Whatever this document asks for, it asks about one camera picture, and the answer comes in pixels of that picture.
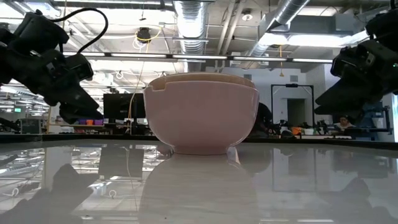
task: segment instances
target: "ceiling duct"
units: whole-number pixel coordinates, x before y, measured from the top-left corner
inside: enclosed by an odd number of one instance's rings
[[[266,31],[279,27],[281,25],[289,24],[297,14],[307,5],[310,0],[280,0],[278,8],[271,12],[273,18],[267,22]],[[254,45],[248,56],[260,57],[269,47],[269,34],[265,33],[259,38],[259,41]]]
[[[201,55],[204,53],[205,43],[200,40],[205,38],[206,11],[208,3],[196,1],[175,1],[178,33],[181,38],[190,40],[180,41],[183,54]],[[185,72],[200,71],[201,63],[185,62]]]

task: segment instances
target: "bowl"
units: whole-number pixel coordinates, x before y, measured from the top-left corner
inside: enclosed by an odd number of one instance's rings
[[[152,132],[176,153],[217,155],[249,135],[259,93],[234,75],[181,73],[150,82],[144,101]]]

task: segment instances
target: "person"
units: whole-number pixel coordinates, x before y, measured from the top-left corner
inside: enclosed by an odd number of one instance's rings
[[[341,116],[340,122],[336,123],[335,126],[339,129],[339,132],[344,132],[346,128],[354,127],[348,119],[347,116]]]
[[[266,138],[268,137],[268,125],[270,125],[272,113],[264,103],[259,103],[257,109],[256,121],[250,132],[250,138]]]

